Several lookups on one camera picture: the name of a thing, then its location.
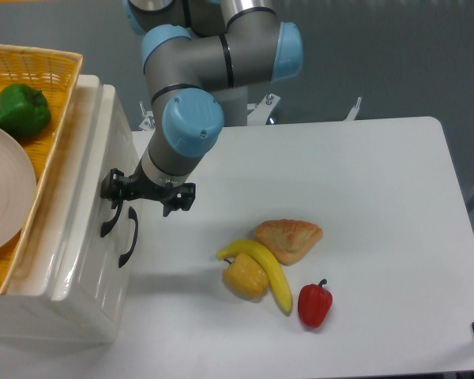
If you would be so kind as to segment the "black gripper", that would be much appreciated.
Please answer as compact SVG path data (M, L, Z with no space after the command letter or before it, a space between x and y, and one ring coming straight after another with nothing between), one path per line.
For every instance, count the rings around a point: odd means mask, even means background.
M124 201L146 199L159 201L163 205L163 216L171 212L191 209L196 198L196 184L183 183L173 186L157 185L151 181L139 163L131 176L125 176L122 171L112 168L100 183L100 198L111 202L111 208L116 209Z

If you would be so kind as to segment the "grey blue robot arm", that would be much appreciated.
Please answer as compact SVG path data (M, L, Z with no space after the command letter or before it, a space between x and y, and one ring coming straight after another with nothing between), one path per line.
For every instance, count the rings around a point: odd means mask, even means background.
M186 211L196 187L188 178L214 146L224 112L221 90L299 74L303 41L270 1L126 1L142 34L141 66L155 132L131 175L112 169L100 196L120 211L125 201L158 201L164 212Z

